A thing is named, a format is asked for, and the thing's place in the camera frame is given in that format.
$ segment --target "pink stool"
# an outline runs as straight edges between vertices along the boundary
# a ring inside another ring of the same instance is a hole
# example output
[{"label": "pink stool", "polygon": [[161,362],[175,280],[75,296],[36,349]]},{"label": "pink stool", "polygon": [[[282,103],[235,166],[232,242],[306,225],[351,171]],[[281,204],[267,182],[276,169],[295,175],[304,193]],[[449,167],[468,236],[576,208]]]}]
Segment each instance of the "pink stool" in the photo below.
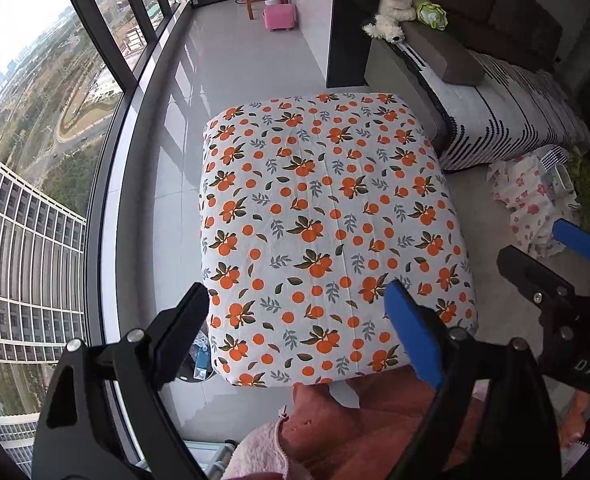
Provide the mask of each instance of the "pink stool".
[{"label": "pink stool", "polygon": [[295,28],[295,6],[293,4],[266,6],[264,9],[264,23],[268,30]]}]

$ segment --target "sofa armrest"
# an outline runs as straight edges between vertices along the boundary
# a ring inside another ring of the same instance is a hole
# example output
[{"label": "sofa armrest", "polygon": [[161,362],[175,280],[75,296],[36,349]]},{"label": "sofa armrest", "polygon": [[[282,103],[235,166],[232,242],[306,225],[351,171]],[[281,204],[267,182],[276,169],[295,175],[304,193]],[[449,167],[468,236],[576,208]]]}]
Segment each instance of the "sofa armrest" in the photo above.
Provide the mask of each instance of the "sofa armrest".
[{"label": "sofa armrest", "polygon": [[477,86],[484,69],[466,48],[446,30],[436,30],[421,22],[402,22],[408,45],[446,83]]}]

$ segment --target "tree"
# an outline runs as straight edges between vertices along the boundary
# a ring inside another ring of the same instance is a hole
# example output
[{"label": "tree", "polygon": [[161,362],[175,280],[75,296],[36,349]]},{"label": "tree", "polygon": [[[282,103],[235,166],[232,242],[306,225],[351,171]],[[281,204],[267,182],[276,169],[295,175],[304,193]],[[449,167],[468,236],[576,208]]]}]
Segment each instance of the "tree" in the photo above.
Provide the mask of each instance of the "tree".
[{"label": "tree", "polygon": [[42,186],[44,193],[86,216],[99,152],[100,146],[97,145],[65,156],[58,166],[48,172]]}]

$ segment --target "stuffed animal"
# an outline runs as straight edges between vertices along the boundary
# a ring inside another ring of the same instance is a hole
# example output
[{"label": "stuffed animal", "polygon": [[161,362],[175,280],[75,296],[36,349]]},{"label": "stuffed animal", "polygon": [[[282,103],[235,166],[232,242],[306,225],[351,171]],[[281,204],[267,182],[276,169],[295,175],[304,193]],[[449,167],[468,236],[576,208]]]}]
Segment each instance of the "stuffed animal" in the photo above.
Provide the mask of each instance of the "stuffed animal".
[{"label": "stuffed animal", "polygon": [[377,14],[363,30],[372,38],[396,43],[404,39],[398,22],[412,22],[416,16],[411,0],[379,0]]},{"label": "stuffed animal", "polygon": [[375,21],[364,25],[363,30],[371,38],[386,40],[389,43],[397,43],[405,37],[397,21],[383,14],[377,14]]}]

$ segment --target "floral cloth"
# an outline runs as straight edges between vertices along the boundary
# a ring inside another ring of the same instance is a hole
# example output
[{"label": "floral cloth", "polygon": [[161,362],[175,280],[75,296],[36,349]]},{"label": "floral cloth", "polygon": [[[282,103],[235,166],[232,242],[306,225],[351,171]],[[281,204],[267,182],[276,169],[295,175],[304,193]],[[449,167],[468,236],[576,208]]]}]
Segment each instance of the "floral cloth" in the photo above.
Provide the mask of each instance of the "floral cloth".
[{"label": "floral cloth", "polygon": [[395,278],[447,325],[476,329],[444,177],[398,96],[230,108],[204,131],[200,207],[212,363],[233,384],[408,364],[384,315]]},{"label": "floral cloth", "polygon": [[486,180],[492,198],[504,202],[510,212],[510,230],[517,247],[534,258],[560,253],[566,247],[553,239],[553,225],[560,218],[578,223],[572,206],[575,195],[556,197],[542,179],[546,169],[540,157],[554,145],[547,144],[513,160],[498,160],[488,166]]}]

